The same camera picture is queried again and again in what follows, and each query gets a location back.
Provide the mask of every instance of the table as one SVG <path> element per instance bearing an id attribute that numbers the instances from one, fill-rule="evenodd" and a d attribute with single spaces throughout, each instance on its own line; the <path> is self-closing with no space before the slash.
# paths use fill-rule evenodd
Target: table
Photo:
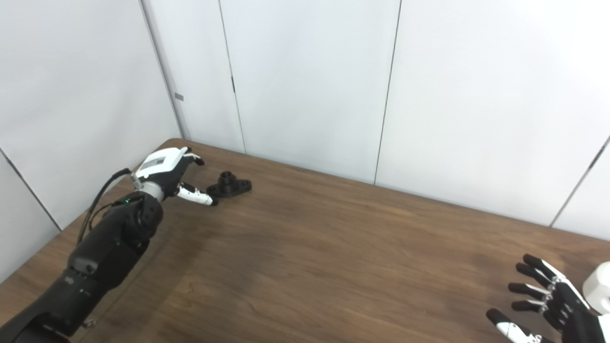
<path id="1" fill-rule="evenodd" d="M 185 181 L 230 170 L 252 192 L 165 201 L 149 250 L 73 342 L 508 342 L 490 307 L 558 341 L 510 310 L 506 285 L 528 280 L 514 264 L 532 253 L 580 285 L 610 260 L 610 242 L 184 140 L 162 148 L 186 145 L 207 165 Z M 130 190 L 124 179 L 100 204 Z M 0 285 L 0 323 L 63 270 L 83 218 Z"/>

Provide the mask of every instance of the white cylinder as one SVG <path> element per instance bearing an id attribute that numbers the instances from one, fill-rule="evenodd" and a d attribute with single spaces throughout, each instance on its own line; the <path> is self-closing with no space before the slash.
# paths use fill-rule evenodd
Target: white cylinder
<path id="1" fill-rule="evenodd" d="M 600 264 L 584 281 L 585 300 L 600 314 L 610 314 L 610 261 Z"/>

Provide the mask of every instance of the white wall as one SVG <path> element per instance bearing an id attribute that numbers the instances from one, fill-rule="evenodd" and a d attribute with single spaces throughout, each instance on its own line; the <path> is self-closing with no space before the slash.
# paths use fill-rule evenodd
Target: white wall
<path id="1" fill-rule="evenodd" d="M 179 136 L 137 0 L 9 1 L 0 32 L 0 146 L 62 228 Z"/>
<path id="2" fill-rule="evenodd" d="M 549 225 L 610 132 L 608 9 L 403 1 L 376 184 Z"/>
<path id="3" fill-rule="evenodd" d="M 246 152 L 372 183 L 399 1 L 220 3 Z"/>
<path id="4" fill-rule="evenodd" d="M 398 0 L 145 3 L 200 142 L 549 225 L 610 132 L 606 1 L 403 1 L 385 118 Z"/>
<path id="5" fill-rule="evenodd" d="M 59 230 L 1 153 L 0 189 L 1 283 Z"/>
<path id="6" fill-rule="evenodd" d="M 610 240 L 610 151 L 605 151 L 578 187 L 553 227 Z"/>
<path id="7" fill-rule="evenodd" d="M 243 153 L 218 0 L 143 0 L 186 139 Z"/>

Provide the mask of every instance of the panel seam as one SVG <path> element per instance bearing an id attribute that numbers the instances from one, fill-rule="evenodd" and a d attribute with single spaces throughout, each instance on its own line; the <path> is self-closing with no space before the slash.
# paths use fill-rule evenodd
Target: panel seam
<path id="1" fill-rule="evenodd" d="M 23 178 L 23 175 L 19 172 L 19 170 L 17 169 L 17 167 L 15 166 L 15 164 L 13 163 L 13 161 L 11 161 L 9 159 L 9 157 L 5 154 L 4 150 L 2 150 L 2 148 L 0 148 L 0 154 L 2 154 L 2 156 L 4 156 L 4 159 L 6 159 L 6 161 L 9 163 L 10 167 L 13 169 L 13 171 L 15 172 L 15 174 L 17 174 L 17 176 L 19 177 L 19 179 L 21 179 L 21 181 L 23 182 L 24 185 L 26 185 L 27 190 L 30 192 L 30 194 L 32 194 L 32 196 L 34 197 L 34 199 L 36 199 L 36 202 L 40 205 L 40 207 L 44 210 L 44 212 L 46 213 L 46 215 L 49 217 L 49 219 L 51 219 L 51 221 L 53 222 L 53 225 L 55 225 L 55 228 L 59 231 L 62 232 L 62 229 L 60 228 L 59 224 L 57 224 L 57 222 L 55 221 L 55 218 L 53 218 L 53 216 L 51 215 L 51 213 L 49 212 L 49 210 L 44 206 L 44 204 L 42 203 L 42 201 L 40 201 L 40 198 L 38 197 L 38 195 L 36 195 L 36 193 L 34 193 L 34 190 L 30 187 L 30 185 L 27 183 L 27 181 Z"/>
<path id="2" fill-rule="evenodd" d="M 379 170 L 379 157 L 381 156 L 381 144 L 383 142 L 383 131 L 386 125 L 387 101 L 390 96 L 390 85 L 392 83 L 392 69 L 394 68 L 394 55 L 396 54 L 396 41 L 398 39 L 398 26 L 400 25 L 400 10 L 403 6 L 403 0 L 398 3 L 398 16 L 396 18 L 396 32 L 394 33 L 394 46 L 392 47 L 392 60 L 390 61 L 390 74 L 387 80 L 386 103 L 383 110 L 383 118 L 381 120 L 381 134 L 379 135 L 379 149 L 377 150 L 377 163 L 375 165 L 375 177 L 373 184 L 377 185 L 377 172 Z"/>
<path id="3" fill-rule="evenodd" d="M 557 222 L 557 220 L 559 219 L 561 214 L 564 212 L 565 208 L 570 203 L 570 200 L 572 200 L 572 197 L 574 197 L 574 194 L 576 194 L 576 191 L 583 184 L 583 181 L 587 178 L 587 176 L 589 175 L 589 173 L 591 172 L 591 170 L 595 166 L 595 163 L 597 163 L 597 161 L 599 160 L 601 154 L 603 154 L 603 152 L 606 149 L 606 147 L 607 147 L 609 142 L 610 142 L 610 136 L 608 136 L 608 138 L 606 139 L 605 143 L 601 146 L 601 149 L 595 154 L 595 157 L 593 158 L 593 160 L 589 164 L 589 167 L 587 168 L 587 170 L 584 171 L 584 174 L 582 175 L 582 177 L 580 177 L 580 180 L 578 180 L 578 183 L 576 183 L 576 186 L 574 187 L 574 189 L 572 189 L 572 191 L 570 192 L 570 195 L 565 200 L 564 204 L 561 206 L 561 208 L 559 208 L 559 212 L 557 212 L 557 214 L 555 215 L 555 218 L 553 218 L 553 221 L 550 223 L 549 227 L 552 228 L 553 225 L 555 225 L 555 223 Z"/>
<path id="4" fill-rule="evenodd" d="M 237 109 L 237 120 L 239 121 L 239 130 L 242 134 L 243 153 L 248 154 L 246 151 L 246 139 L 243 136 L 242 115 L 239 111 L 239 102 L 237 101 L 237 92 L 235 91 L 235 79 L 233 78 L 233 66 L 231 65 L 231 55 L 229 53 L 229 41 L 227 40 L 227 31 L 224 28 L 223 6 L 220 4 L 220 0 L 218 0 L 218 9 L 220 11 L 220 21 L 223 23 L 224 46 L 227 50 L 227 60 L 229 61 L 229 71 L 231 72 L 231 84 L 233 85 L 233 96 L 235 97 L 235 108 Z"/>
<path id="5" fill-rule="evenodd" d="M 157 40 L 153 34 L 153 29 L 151 27 L 150 20 L 148 18 L 148 14 L 146 13 L 146 9 L 143 3 L 143 0 L 138 1 L 140 3 L 140 10 L 142 10 L 142 16 L 144 17 L 144 22 L 146 24 L 146 29 L 148 31 L 148 36 L 151 39 L 152 49 L 154 50 L 155 57 L 157 58 L 157 64 L 159 69 L 161 70 L 161 76 L 163 77 L 163 83 L 165 84 L 165 90 L 167 92 L 167 96 L 170 99 L 171 110 L 174 112 L 174 119 L 176 119 L 176 124 L 178 125 L 178 131 L 180 132 L 180 138 L 185 139 L 184 136 L 184 128 L 182 127 L 182 123 L 180 118 L 178 117 L 178 112 L 176 110 L 176 104 L 174 103 L 174 93 L 170 87 L 170 79 L 168 71 L 163 66 L 163 61 L 161 60 L 161 54 L 159 53 L 159 46 L 157 44 Z"/>

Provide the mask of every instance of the black robotic arm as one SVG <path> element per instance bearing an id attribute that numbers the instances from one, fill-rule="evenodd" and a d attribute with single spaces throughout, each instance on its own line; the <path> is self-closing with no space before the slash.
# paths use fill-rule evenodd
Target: black robotic arm
<path id="1" fill-rule="evenodd" d="M 203 165 L 188 148 L 149 155 L 132 175 L 135 192 L 113 202 L 70 254 L 55 282 L 0 327 L 0 343 L 68 342 L 103 296 L 118 287 L 140 260 L 163 219 L 164 199 L 178 195 L 217 204 L 216 199 L 181 181 L 192 162 Z"/>

